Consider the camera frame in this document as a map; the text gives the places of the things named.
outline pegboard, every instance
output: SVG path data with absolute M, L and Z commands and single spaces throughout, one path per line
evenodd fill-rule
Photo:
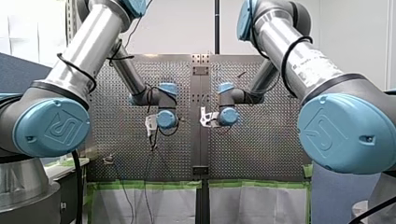
M 231 81 L 247 90 L 261 64 L 259 56 L 212 56 L 211 111 L 219 110 L 220 83 Z M 298 138 L 300 103 L 290 97 L 282 80 L 265 94 L 264 104 L 236 109 L 240 120 L 230 130 L 212 130 L 209 135 L 210 178 L 304 180 L 303 164 L 310 160 Z
M 134 58 L 134 66 L 152 86 L 175 82 L 179 91 L 177 115 L 190 120 L 190 55 L 140 55 Z M 147 170 L 150 180 L 191 179 L 190 124 L 180 122 L 177 134 L 170 137 L 158 134 L 158 149 L 152 156 L 145 127 L 148 107 L 128 103 L 129 92 L 115 69 L 107 64 L 97 82 L 98 88 L 90 100 L 92 134 L 87 147 L 96 155 L 90 162 L 89 181 L 119 178 L 116 168 L 125 179 L 144 179 Z M 156 113 L 157 106 L 152 106 L 150 114 Z M 117 167 L 104 165 L 103 158 L 110 154 L 114 155 Z
M 186 120 L 180 122 L 177 134 L 171 137 L 159 134 L 158 152 L 154 154 L 149 179 L 193 179 L 192 166 L 201 160 L 197 160 L 196 150 L 199 150 L 200 158 L 208 157 L 211 179 L 304 180 L 302 165 L 310 160 L 298 139 L 296 123 L 300 105 L 297 99 L 289 97 L 281 80 L 266 94 L 263 105 L 238 105 L 240 121 L 227 133 L 226 128 L 221 128 L 207 130 L 209 137 L 196 135 L 200 132 L 196 129 L 203 129 L 197 117 L 201 102 L 196 101 L 200 98 L 195 97 L 194 102 L 192 97 L 198 93 L 197 87 L 204 90 L 200 94 L 209 94 L 206 97 L 210 99 L 206 98 L 205 103 L 209 100 L 210 108 L 206 111 L 218 111 L 219 84 L 232 81 L 239 88 L 247 88 L 260 68 L 262 58 L 211 55 L 207 64 L 210 72 L 202 78 L 193 74 L 192 59 L 191 55 L 137 55 L 134 58 L 136 70 L 150 85 L 157 86 L 160 82 L 178 85 L 177 114 Z M 116 71 L 107 64 L 97 81 L 98 89 L 91 98 L 92 133 L 87 143 L 87 148 L 94 151 L 95 156 L 89 165 L 88 179 L 107 181 L 119 178 L 115 168 L 102 161 L 110 154 L 114 154 L 122 178 L 143 179 L 150 154 L 144 126 L 147 107 L 128 103 L 129 92 Z M 150 114 L 154 113 L 155 107 L 151 108 Z

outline metal frame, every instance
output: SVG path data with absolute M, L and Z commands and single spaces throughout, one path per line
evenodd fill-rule
M 202 181 L 202 187 L 197 190 L 196 196 L 196 224 L 210 223 L 209 202 L 209 130 L 199 122 L 201 106 L 210 107 L 210 58 L 209 54 L 191 55 L 191 141 L 192 141 L 192 172 L 194 179 Z
M 66 1 L 66 44 L 70 44 L 77 32 L 78 11 L 76 0 Z
M 309 158 L 304 154 L 298 144 L 297 138 L 297 128 L 295 125 L 295 119 L 298 115 L 298 109 L 300 107 L 297 100 L 290 99 L 287 95 L 287 91 L 284 87 L 279 83 L 279 85 L 274 89 L 274 92 L 269 92 L 269 99 L 266 100 L 264 105 L 255 105 L 255 107 L 238 107 L 243 113 L 241 116 L 242 121 L 252 120 L 256 122 L 257 119 L 264 119 L 267 114 L 263 113 L 266 107 L 270 107 L 273 111 L 277 111 L 277 106 L 283 106 L 282 111 L 286 111 L 285 114 L 280 114 L 281 118 L 278 118 L 277 121 L 280 121 L 279 127 L 269 127 L 273 128 L 275 131 L 277 129 L 284 129 L 286 131 L 290 131 L 287 133 L 284 138 L 288 138 L 292 136 L 292 139 L 295 139 L 296 142 L 288 145 L 280 145 L 279 148 L 273 148 L 270 154 L 265 155 L 262 161 L 260 161 L 261 167 L 252 166 L 251 164 L 238 163 L 238 161 L 233 162 L 227 160 L 227 156 L 224 156 L 224 151 L 218 151 L 213 147 L 213 144 L 218 142 L 213 141 L 214 137 L 219 137 L 217 132 L 218 130 L 210 130 L 205 127 L 202 127 L 199 118 L 201 116 L 201 106 L 206 107 L 206 111 L 217 111 L 216 102 L 218 100 L 217 94 L 217 85 L 223 81 L 233 81 L 233 78 L 239 74 L 233 74 L 240 70 L 247 69 L 247 73 L 243 76 L 243 84 L 248 85 L 250 79 L 256 74 L 257 69 L 259 69 L 262 58 L 259 56 L 222 56 L 222 55 L 202 55 L 202 54 L 194 54 L 194 55 L 136 55 L 133 59 L 136 70 L 140 73 L 143 79 L 145 79 L 148 83 L 154 84 L 160 80 L 169 80 L 175 81 L 181 80 L 183 81 L 177 83 L 182 88 L 180 90 L 180 95 L 177 97 L 179 104 L 177 106 L 177 113 L 184 114 L 186 116 L 185 123 L 181 122 L 181 129 L 178 131 L 178 134 L 184 134 L 183 136 L 187 136 L 186 139 L 189 140 L 187 146 L 178 144 L 177 147 L 180 149 L 187 149 L 190 153 L 188 158 L 189 162 L 186 163 L 186 158 L 173 158 L 173 162 L 176 162 L 171 165 L 170 169 L 179 169 L 179 162 L 181 162 L 184 168 L 183 175 L 181 178 L 174 178 L 166 175 L 167 167 L 161 166 L 161 161 L 155 161 L 153 166 L 153 172 L 157 172 L 156 175 L 149 180 L 155 181 L 175 181 L 175 180 L 201 180 L 202 188 L 197 190 L 197 198 L 196 198 L 196 223 L 197 224 L 207 224 L 210 222 L 210 203 L 209 203 L 209 187 L 208 187 L 208 179 L 212 178 L 253 178 L 253 179 L 266 179 L 266 180 L 281 180 L 281 181 L 304 181 L 304 169 L 303 164 L 310 163 Z M 175 67 L 185 67 L 184 72 L 180 73 L 172 73 L 172 69 L 176 69 Z M 93 94 L 92 99 L 90 100 L 91 109 L 90 112 L 92 114 L 92 127 L 93 131 L 97 128 L 104 128 L 106 125 L 117 125 L 116 123 L 109 123 L 111 121 L 108 120 L 104 123 L 103 118 L 116 117 L 119 116 L 117 120 L 123 120 L 127 126 L 120 126 L 122 128 L 134 127 L 134 130 L 130 133 L 131 136 L 134 134 L 138 134 L 138 139 L 141 139 L 142 136 L 146 137 L 146 129 L 144 127 L 144 119 L 146 117 L 146 107 L 132 107 L 127 102 L 127 90 L 124 87 L 121 79 L 118 77 L 116 71 L 109 67 L 107 64 L 104 65 L 101 74 L 98 76 L 98 90 Z M 106 98 L 114 99 L 116 102 L 108 101 Z M 111 113 L 101 115 L 100 110 L 107 110 L 110 108 L 118 107 Z M 253 114 L 246 114 L 244 109 L 248 108 L 248 113 L 250 111 L 256 111 Z M 267 129 L 247 129 L 246 127 L 243 129 L 239 129 L 240 127 L 233 127 L 230 131 L 230 136 L 238 137 L 246 137 L 248 141 L 253 142 L 254 150 L 250 150 L 250 153 L 260 153 L 260 156 L 265 154 L 264 152 L 257 151 L 258 146 L 262 143 L 258 139 L 258 142 L 255 143 L 256 139 L 252 136 L 252 132 L 254 133 L 262 133 L 267 134 L 269 132 Z M 225 141 L 230 138 L 230 136 L 222 136 Z M 138 142 L 128 143 L 127 140 L 123 138 L 123 140 L 118 140 L 117 136 L 114 135 L 112 137 L 107 137 L 105 141 L 102 140 L 101 144 L 106 142 L 107 147 L 98 146 L 95 141 L 97 141 L 98 136 L 95 136 L 95 133 L 90 134 L 87 144 L 86 144 L 86 154 L 91 159 L 96 159 L 92 161 L 89 167 L 89 179 L 91 181 L 108 181 L 114 180 L 118 178 L 116 171 L 113 167 L 105 166 L 103 164 L 102 159 L 106 156 L 109 156 L 111 152 L 115 152 L 115 162 L 122 158 L 124 164 L 119 165 L 119 169 L 121 172 L 122 178 L 133 178 L 133 179 L 142 179 L 142 174 L 138 173 L 137 170 L 144 170 L 143 163 L 135 163 L 134 157 L 138 157 L 140 161 L 146 160 L 146 155 L 149 154 L 149 143 L 145 143 L 144 141 L 138 140 Z M 160 139 L 160 144 L 163 143 L 165 139 Z M 177 135 L 175 138 L 172 137 L 169 139 L 169 142 L 177 141 Z M 126 148 L 125 144 L 133 146 L 131 148 Z M 134 154 L 136 151 L 144 150 L 145 154 Z M 162 153 L 171 153 L 166 148 L 161 149 Z M 241 153 L 241 156 L 246 154 L 246 151 L 242 152 L 239 148 L 228 148 L 227 150 L 231 150 L 231 152 L 235 155 L 236 153 Z M 296 158 L 297 161 L 290 161 L 290 158 Z M 289 162 L 293 164 L 292 166 L 285 165 L 283 162 Z M 244 172 L 249 171 L 253 172 L 252 174 L 245 173 L 237 173 L 234 175 L 219 175 L 219 170 L 217 167 L 219 165 L 227 166 L 230 168 L 231 166 L 236 167 L 236 169 L 241 170 L 241 167 L 246 169 L 242 169 Z M 284 172 L 274 172 L 271 173 L 271 169 L 277 166 L 282 166 Z M 92 172 L 99 172 L 97 169 L 104 169 L 101 171 L 99 176 L 92 178 Z

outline black cable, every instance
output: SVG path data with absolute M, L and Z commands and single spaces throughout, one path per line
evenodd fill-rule
M 149 9 L 149 6 L 151 5 L 151 3 L 152 3 L 152 0 L 150 0 L 150 1 L 148 2 L 148 5 L 146 6 L 146 10 Z M 139 18 L 139 20 L 137 21 L 136 26 L 134 27 L 134 29 L 132 30 L 132 32 L 129 34 L 129 36 L 128 36 L 128 41 L 126 42 L 125 48 L 128 47 L 129 42 L 131 41 L 131 36 L 134 34 L 134 32 L 136 32 L 137 27 L 139 26 L 140 22 L 142 21 L 142 18 L 143 18 L 143 17 L 140 17 L 140 18 Z
M 165 169 L 169 172 L 169 175 L 171 176 L 171 181 L 176 182 L 175 176 L 173 175 L 173 172 L 169 168 L 168 164 L 166 163 L 165 158 L 163 157 L 163 154 L 161 153 L 160 150 L 157 150 L 157 152 L 160 155 L 161 161 L 163 161 L 163 165 L 165 166 Z
M 282 76 L 282 80 L 283 80 L 283 84 L 285 85 L 286 89 L 289 91 L 289 93 L 291 94 L 291 96 L 293 97 L 297 97 L 296 94 L 294 93 L 294 91 L 291 89 L 288 79 L 286 77 L 286 65 L 288 64 L 288 58 L 291 54 L 291 52 L 294 50 L 294 48 L 304 42 L 308 40 L 309 42 L 311 42 L 311 44 L 313 43 L 313 39 L 311 36 L 301 36 L 300 38 L 298 38 L 296 41 L 294 41 L 293 43 L 290 44 L 288 50 L 286 51 L 285 55 L 283 56 L 282 59 L 282 64 L 280 66 L 280 75 Z
M 170 137 L 170 136 L 174 135 L 175 133 L 177 133 L 179 123 L 180 123 L 180 120 L 177 121 L 176 128 L 175 128 L 171 133 L 164 133 L 163 130 L 161 130 L 161 129 L 159 129 L 159 131 L 160 131 L 160 133 L 161 133 L 163 136 L 165 136 L 165 137 Z
M 149 113 L 149 111 L 150 111 L 150 109 L 151 109 L 151 106 L 152 106 L 152 98 L 153 98 L 153 91 L 154 90 L 158 90 L 158 91 L 161 91 L 161 92 L 163 92 L 165 95 L 167 95 L 169 98 L 171 98 L 174 102 L 175 102 L 175 105 L 177 105 L 177 100 L 176 100 L 176 98 L 175 98 L 175 96 L 173 96 L 173 95 L 171 95 L 170 93 L 168 93 L 168 92 L 166 92 L 166 91 L 162 91 L 160 88 L 158 88 L 158 87 L 152 87 L 151 85 L 149 85 L 148 83 L 146 83 L 146 85 L 149 87 L 149 89 L 148 89 L 148 94 L 146 95 L 146 100 L 147 100 L 147 102 L 148 102 L 148 113 Z
M 119 43 L 117 45 L 117 49 L 114 51 L 113 55 L 111 55 L 111 57 L 107 58 L 108 59 L 108 66 L 113 67 L 114 57 L 116 57 L 116 54 L 120 51 L 121 46 L 122 46 L 122 40 L 119 41 Z
M 77 151 L 72 152 L 73 161 L 76 167 L 76 178 L 77 178 L 77 215 L 76 224 L 82 224 L 82 206 L 83 206 L 83 185 L 82 185 L 82 171 L 81 165 L 79 164 L 79 158 Z
M 150 150 L 151 150 L 151 151 L 154 151 L 154 149 L 157 147 L 157 138 L 158 138 L 158 131 L 159 131 L 159 130 L 160 130 L 159 128 L 157 128 L 157 129 L 155 130 L 154 141 L 152 140 L 152 136 L 153 136 L 153 135 L 151 135 L 151 136 L 148 138 L 148 140 L 149 140 L 149 145 L 150 145 Z
M 92 77 L 90 74 L 88 74 L 86 71 L 82 70 L 81 68 L 77 67 L 75 64 L 67 61 L 63 56 L 62 53 L 57 54 L 59 60 L 61 60 L 63 63 L 65 63 L 67 66 L 72 67 L 76 70 L 78 70 L 82 75 L 87 77 L 91 82 L 92 82 L 92 87 L 90 89 L 90 93 L 93 92 L 96 89 L 97 83 L 94 77 Z
M 226 135 L 230 130 L 231 130 L 231 128 L 233 127 L 233 125 L 231 125 L 230 127 L 228 127 L 228 129 L 225 131 L 225 132 L 218 132 L 218 135 Z
M 267 93 L 268 91 L 273 90 L 273 89 L 276 87 L 276 85 L 277 85 L 277 83 L 279 82 L 279 80 L 280 80 L 280 73 L 278 73 L 277 79 L 276 79 L 274 85 L 272 85 L 270 88 L 268 88 L 267 90 L 265 90 L 263 94 Z
M 376 212 L 378 212 L 378 211 L 380 211 L 394 203 L 396 203 L 396 196 L 377 205 L 376 207 L 368 210 L 367 212 L 361 214 L 360 216 L 355 217 L 352 221 L 349 222 L 349 224 L 359 224 L 359 223 L 361 223 L 362 219 L 367 218 L 368 216 L 370 216 L 370 215 L 372 215 L 372 214 L 374 214 L 374 213 L 376 213 Z
M 117 167 L 117 164 L 115 162 L 113 164 L 114 164 L 114 170 L 116 171 L 117 177 L 121 182 L 121 186 L 122 186 L 126 201 L 128 202 L 128 204 L 131 208 L 131 214 L 132 214 L 131 224 L 134 224 L 134 206 L 132 205 L 131 201 L 129 200 L 129 197 L 128 197 L 128 194 L 126 192 L 125 185 L 124 185 L 124 179 L 120 175 L 119 168 Z
M 111 60 L 112 61 L 121 61 L 121 60 L 132 59 L 132 58 L 134 58 L 134 55 L 128 55 L 128 56 L 120 57 L 120 58 L 112 58 Z
M 144 176 L 144 178 L 143 178 L 143 185 L 144 185 L 144 194 L 145 194 L 145 199 L 146 199 L 146 206 L 147 206 L 147 208 L 148 208 L 148 214 L 149 214 L 149 217 L 150 217 L 151 224 L 154 224 L 154 217 L 152 216 L 151 208 L 150 208 L 150 206 L 149 206 L 149 199 L 148 199 L 148 194 L 147 194 L 147 181 L 148 181 L 148 179 L 149 179 L 149 173 L 150 173 L 150 170 L 151 170 L 151 165 L 152 165 L 152 162 L 153 162 L 153 160 L 154 160 L 154 148 L 155 148 L 155 147 L 153 147 L 153 146 L 151 145 L 151 151 L 150 151 L 150 153 L 148 154 L 148 158 L 147 158 L 147 160 L 146 160 L 145 176 Z

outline sticker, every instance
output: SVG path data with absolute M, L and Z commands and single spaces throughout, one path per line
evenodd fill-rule
M 293 63 L 291 65 L 291 70 L 306 87 L 309 88 L 343 74 L 343 72 L 319 50 L 312 49 L 310 53 L 308 57 L 304 57 L 298 63 Z

